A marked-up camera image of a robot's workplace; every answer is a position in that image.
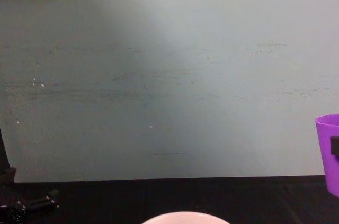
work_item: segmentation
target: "plastic cup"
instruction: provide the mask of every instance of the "plastic cup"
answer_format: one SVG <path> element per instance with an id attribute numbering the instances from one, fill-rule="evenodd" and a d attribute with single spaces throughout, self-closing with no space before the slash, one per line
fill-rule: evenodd
<path id="1" fill-rule="evenodd" d="M 316 127 L 327 189 L 339 196 L 339 114 L 318 117 Z"/>

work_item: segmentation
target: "dark table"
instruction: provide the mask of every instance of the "dark table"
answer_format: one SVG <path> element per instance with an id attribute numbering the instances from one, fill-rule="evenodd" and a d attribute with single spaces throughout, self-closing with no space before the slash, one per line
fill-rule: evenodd
<path id="1" fill-rule="evenodd" d="M 28 199 L 60 190 L 60 208 L 32 223 L 137 224 L 173 211 L 197 211 L 231 224 L 335 224 L 339 198 L 323 176 L 199 178 L 13 186 Z"/>

